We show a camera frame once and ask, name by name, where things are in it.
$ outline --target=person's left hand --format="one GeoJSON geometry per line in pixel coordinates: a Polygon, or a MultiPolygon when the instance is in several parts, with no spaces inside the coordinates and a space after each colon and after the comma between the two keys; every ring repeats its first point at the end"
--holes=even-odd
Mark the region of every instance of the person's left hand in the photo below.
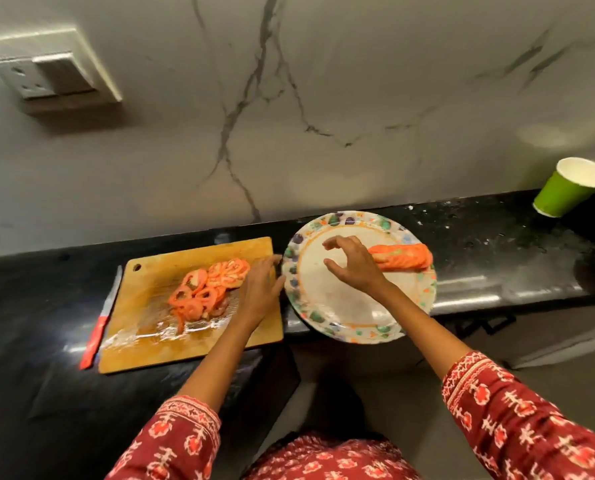
{"type": "Polygon", "coordinates": [[[240,303],[231,323],[244,326],[249,333],[253,333],[257,328],[276,303],[286,281],[286,276],[280,276],[274,282],[270,279],[271,268],[281,258],[280,255],[270,256],[251,266],[251,271],[240,288],[240,303]]]}

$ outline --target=marble wall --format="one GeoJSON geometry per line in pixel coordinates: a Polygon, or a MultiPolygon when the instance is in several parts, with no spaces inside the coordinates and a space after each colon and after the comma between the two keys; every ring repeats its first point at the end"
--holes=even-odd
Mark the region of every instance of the marble wall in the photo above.
{"type": "Polygon", "coordinates": [[[537,187],[595,158],[595,0],[0,0],[121,108],[0,85],[0,254],[537,187]]]}

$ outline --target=green paper cup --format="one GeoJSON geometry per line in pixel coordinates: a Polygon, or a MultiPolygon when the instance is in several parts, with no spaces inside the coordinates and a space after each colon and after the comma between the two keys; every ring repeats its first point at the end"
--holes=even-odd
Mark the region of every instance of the green paper cup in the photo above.
{"type": "Polygon", "coordinates": [[[533,201],[533,208],[546,217],[562,217],[594,192],[595,162],[563,158],[533,201]]]}

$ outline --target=hand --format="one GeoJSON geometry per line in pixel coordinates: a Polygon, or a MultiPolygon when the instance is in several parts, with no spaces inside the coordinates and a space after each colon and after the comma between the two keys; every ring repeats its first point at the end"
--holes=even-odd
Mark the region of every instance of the hand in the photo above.
{"type": "Polygon", "coordinates": [[[356,236],[342,237],[337,235],[330,237],[322,245],[327,251],[336,248],[341,249],[346,254],[346,267],[339,266],[331,259],[325,259],[325,266],[340,281],[370,296],[373,296],[381,287],[389,283],[378,265],[373,261],[373,256],[356,236]]]}
{"type": "Polygon", "coordinates": [[[242,324],[249,333],[253,333],[270,311],[284,286],[286,276],[280,276],[274,282],[270,279],[271,268],[281,258],[274,255],[255,263],[240,288],[240,303],[231,322],[242,324]]]}

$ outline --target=black countertop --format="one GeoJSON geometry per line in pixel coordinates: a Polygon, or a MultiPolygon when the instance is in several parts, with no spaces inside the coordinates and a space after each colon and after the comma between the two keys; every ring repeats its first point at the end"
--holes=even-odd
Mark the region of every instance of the black countertop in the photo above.
{"type": "MultiPolygon", "coordinates": [[[[595,304],[595,196],[564,219],[535,192],[372,209],[435,257],[440,321],[595,304]]],[[[78,361],[116,267],[132,258],[271,236],[311,217],[0,257],[0,477],[99,478],[198,361],[102,376],[78,361]]],[[[286,338],[310,336],[283,300],[286,338]]],[[[221,415],[273,347],[247,351],[221,415]]]]}

